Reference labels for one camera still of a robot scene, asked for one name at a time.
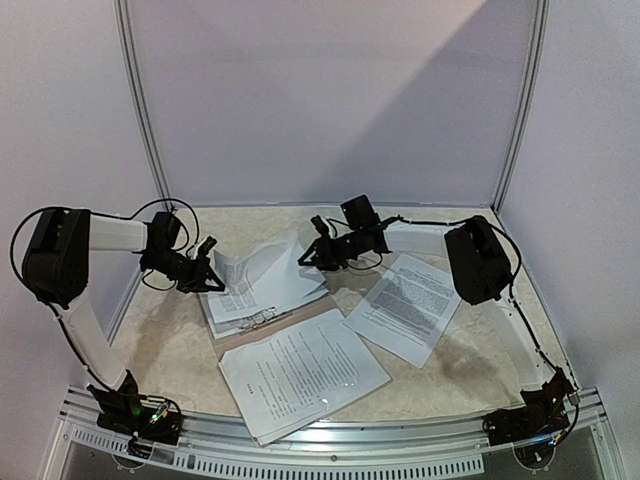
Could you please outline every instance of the metal frame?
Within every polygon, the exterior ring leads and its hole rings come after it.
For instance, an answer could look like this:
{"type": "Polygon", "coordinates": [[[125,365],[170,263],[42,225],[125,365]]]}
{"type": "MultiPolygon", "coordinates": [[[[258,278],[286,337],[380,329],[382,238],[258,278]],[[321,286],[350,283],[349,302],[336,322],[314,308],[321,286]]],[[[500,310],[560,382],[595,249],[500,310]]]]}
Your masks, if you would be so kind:
{"type": "MultiPolygon", "coordinates": [[[[624,479],[598,392],[585,390],[581,399],[576,428],[590,427],[597,434],[604,478],[624,479]]],[[[572,415],[572,407],[566,407],[572,415]]],[[[69,389],[45,479],[59,478],[71,442],[133,459],[125,453],[128,437],[95,426],[98,413],[88,392],[69,389]]],[[[156,444],[150,462],[232,479],[444,479],[482,473],[482,454],[510,448],[489,446],[480,413],[403,422],[320,421],[269,447],[257,447],[241,418],[186,412],[178,446],[156,444]]]]}
{"type": "MultiPolygon", "coordinates": [[[[127,0],[114,0],[116,9],[116,19],[118,21],[118,31],[120,33],[120,43],[122,45],[122,55],[124,66],[129,79],[129,88],[131,89],[131,98],[133,107],[136,112],[138,126],[140,127],[140,135],[147,153],[147,160],[151,168],[151,174],[161,198],[171,197],[169,191],[169,183],[162,166],[158,146],[151,128],[151,120],[149,118],[149,109],[144,95],[142,79],[140,77],[140,68],[136,55],[134,44],[133,29],[131,26],[131,13],[129,10],[129,2],[127,0]]],[[[166,204],[165,208],[170,210],[170,205],[166,204]]]]}
{"type": "Polygon", "coordinates": [[[500,174],[496,192],[493,197],[491,209],[495,213],[499,213],[504,205],[511,177],[520,151],[520,145],[524,138],[527,118],[531,110],[531,103],[535,89],[536,78],[540,67],[540,59],[542,57],[542,44],[544,41],[544,32],[547,26],[547,16],[549,13],[549,0],[538,0],[536,8],[536,18],[531,31],[531,40],[529,42],[529,53],[527,65],[525,67],[524,80],[520,91],[520,102],[516,115],[516,123],[511,132],[509,140],[509,150],[505,160],[504,168],[500,174]]]}
{"type": "MultiPolygon", "coordinates": [[[[129,80],[129,87],[131,90],[131,97],[133,100],[134,110],[136,112],[136,118],[138,120],[138,126],[140,128],[140,134],[142,136],[143,144],[149,161],[149,167],[153,176],[158,195],[161,198],[167,198],[171,196],[169,182],[162,164],[159,149],[155,141],[151,119],[149,115],[149,109],[144,94],[144,88],[142,78],[140,74],[140,67],[138,64],[133,27],[131,23],[131,13],[128,0],[114,0],[116,18],[118,21],[118,31],[120,34],[120,41],[122,44],[123,60],[125,64],[125,70],[127,72],[127,78],[129,80]]],[[[516,114],[516,122],[513,126],[513,130],[509,139],[509,148],[505,163],[500,173],[498,184],[493,195],[493,199],[490,207],[494,212],[499,212],[503,206],[513,169],[515,166],[516,158],[520,150],[520,145],[524,136],[524,130],[527,122],[527,117],[531,108],[532,97],[534,93],[535,81],[538,74],[540,58],[542,55],[542,44],[544,40],[544,32],[547,22],[547,14],[549,10],[549,0],[537,0],[536,16],[531,30],[531,39],[529,42],[529,50],[527,54],[527,63],[523,75],[523,81],[520,89],[520,101],[518,103],[518,110],[516,114]]],[[[299,205],[297,202],[267,202],[265,204],[250,204],[239,206],[266,206],[266,205],[299,205]]],[[[448,205],[448,204],[432,204],[432,203],[418,203],[416,205],[428,205],[438,207],[449,207],[460,205],[448,205]]],[[[220,204],[202,204],[198,207],[209,206],[221,206],[220,204]]],[[[485,207],[487,205],[475,205],[476,207],[485,207]]],[[[167,210],[170,210],[169,204],[165,205],[167,210]]]]}

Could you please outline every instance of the marble-patterned surface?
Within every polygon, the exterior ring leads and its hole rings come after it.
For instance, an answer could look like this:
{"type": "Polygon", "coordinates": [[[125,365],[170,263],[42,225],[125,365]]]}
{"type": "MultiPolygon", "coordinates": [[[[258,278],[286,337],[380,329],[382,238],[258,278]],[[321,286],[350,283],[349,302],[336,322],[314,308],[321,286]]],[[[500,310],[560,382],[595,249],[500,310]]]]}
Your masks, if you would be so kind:
{"type": "MultiPolygon", "coordinates": [[[[474,214],[496,222],[490,210],[435,209],[427,207],[379,208],[382,218],[401,214],[415,220],[458,220],[474,214]]],[[[316,237],[309,219],[316,214],[342,219],[338,207],[259,207],[198,209],[201,234],[212,235],[228,255],[248,253],[255,245],[288,230],[296,230],[306,248],[316,237]]],[[[187,228],[194,222],[180,212],[187,228]]],[[[420,257],[443,270],[448,262],[420,257]]],[[[395,260],[369,272],[328,273],[327,284],[342,313],[347,315],[395,260]]],[[[148,281],[166,286],[160,276],[148,281]]],[[[517,284],[524,309],[535,325],[544,349],[555,362],[564,356],[542,306],[526,277],[517,284]]],[[[410,420],[494,410],[519,403],[520,386],[515,368],[493,329],[478,307],[462,302],[427,364],[418,369],[393,354],[366,342],[393,381],[334,413],[339,421],[410,420]]],[[[137,379],[140,391],[168,396],[185,410],[239,415],[238,408],[218,369],[206,320],[195,295],[175,290],[156,292],[140,286],[114,348],[137,379]]]]}

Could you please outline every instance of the robotic arm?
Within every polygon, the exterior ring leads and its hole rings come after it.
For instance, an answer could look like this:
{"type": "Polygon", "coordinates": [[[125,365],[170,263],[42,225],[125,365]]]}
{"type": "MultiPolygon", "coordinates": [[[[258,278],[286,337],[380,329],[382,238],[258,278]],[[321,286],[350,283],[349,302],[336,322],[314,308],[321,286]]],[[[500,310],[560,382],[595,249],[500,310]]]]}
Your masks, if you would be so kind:
{"type": "Polygon", "coordinates": [[[454,222],[410,222],[401,217],[381,221],[365,195],[342,205],[351,232],[338,237],[331,223],[311,219],[320,237],[298,260],[300,265],[336,271],[349,260],[373,251],[419,252],[448,258],[456,291],[471,305],[482,305],[516,367],[525,407],[498,410],[485,417],[491,445],[550,434],[569,426],[563,407],[579,397],[562,368],[542,352],[533,326],[517,300],[509,259],[495,235],[506,235],[482,216],[454,222]]]}
{"type": "Polygon", "coordinates": [[[208,237],[185,256],[173,249],[181,226],[169,212],[158,212],[152,222],[143,223],[86,209],[42,209],[22,263],[23,283],[54,312],[91,376],[89,390],[102,410],[98,425],[170,444],[179,437],[179,407],[168,399],[156,408],[142,405],[141,400],[158,397],[138,393],[133,376],[102,333],[86,287],[89,251],[108,250],[139,254],[142,270],[163,273],[183,293],[224,291],[207,257],[216,240],[208,237]],[[177,412],[169,411],[170,404],[177,412]]]}

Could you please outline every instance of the metal edge strip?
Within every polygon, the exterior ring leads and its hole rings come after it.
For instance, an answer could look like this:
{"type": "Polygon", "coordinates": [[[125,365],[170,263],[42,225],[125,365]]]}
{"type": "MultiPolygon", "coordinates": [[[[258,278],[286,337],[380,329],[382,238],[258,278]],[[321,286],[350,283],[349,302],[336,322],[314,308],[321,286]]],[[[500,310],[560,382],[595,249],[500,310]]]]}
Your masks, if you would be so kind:
{"type": "Polygon", "coordinates": [[[142,78],[138,64],[138,57],[135,50],[133,28],[131,23],[131,12],[128,0],[114,0],[116,11],[116,20],[118,24],[118,32],[120,34],[120,44],[122,46],[122,57],[124,61],[127,78],[129,80],[129,88],[131,90],[131,99],[140,128],[142,143],[147,154],[147,160],[151,169],[156,190],[161,198],[171,196],[169,191],[169,183],[160,160],[158,146],[155,141],[151,121],[149,118],[149,110],[142,86],[142,78]]]}
{"type": "Polygon", "coordinates": [[[516,123],[509,140],[509,149],[504,167],[498,179],[496,191],[493,196],[492,209],[498,213],[504,205],[513,170],[515,168],[516,159],[520,146],[524,138],[524,132],[531,110],[533,93],[535,89],[536,78],[540,67],[540,59],[542,57],[542,46],[544,41],[544,33],[547,26],[547,16],[549,12],[549,0],[538,0],[536,8],[536,19],[531,32],[531,40],[529,44],[529,52],[527,56],[527,66],[525,67],[524,81],[520,91],[520,102],[518,105],[516,123]]]}
{"type": "Polygon", "coordinates": [[[136,269],[135,273],[129,280],[127,284],[127,288],[124,291],[120,303],[116,308],[116,312],[111,319],[111,323],[107,328],[105,336],[107,337],[107,342],[109,345],[113,344],[113,341],[118,334],[118,330],[120,330],[120,326],[122,325],[122,321],[124,320],[125,315],[127,314],[127,309],[133,300],[133,296],[136,294],[138,287],[140,286],[140,281],[142,280],[142,272],[140,269],[136,269]]]}
{"type": "MultiPolygon", "coordinates": [[[[595,388],[581,392],[578,427],[606,418],[595,388]]],[[[569,415],[573,408],[566,405],[569,415]]],[[[98,405],[88,392],[70,388],[59,418],[95,427],[98,405]]],[[[482,430],[483,414],[413,420],[406,422],[316,422],[269,447],[256,447],[240,417],[185,412],[185,430],[178,448],[260,461],[304,461],[326,452],[340,452],[350,461],[367,462],[380,457],[407,460],[416,456],[447,458],[470,451],[497,451],[509,445],[490,447],[482,430]]]]}

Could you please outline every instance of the vent grille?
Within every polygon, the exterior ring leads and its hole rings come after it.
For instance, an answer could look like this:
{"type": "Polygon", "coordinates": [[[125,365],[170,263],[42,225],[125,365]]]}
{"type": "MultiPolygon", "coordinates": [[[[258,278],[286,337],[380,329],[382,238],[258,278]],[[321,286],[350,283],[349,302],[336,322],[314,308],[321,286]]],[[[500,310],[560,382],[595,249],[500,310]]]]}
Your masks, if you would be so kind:
{"type": "MultiPolygon", "coordinates": [[[[127,456],[127,442],[116,434],[74,426],[73,440],[107,453],[127,456]]],[[[247,465],[219,460],[205,454],[175,451],[175,470],[220,479],[240,480],[422,480],[460,478],[484,473],[481,455],[411,464],[407,467],[289,467],[247,465]]]]}

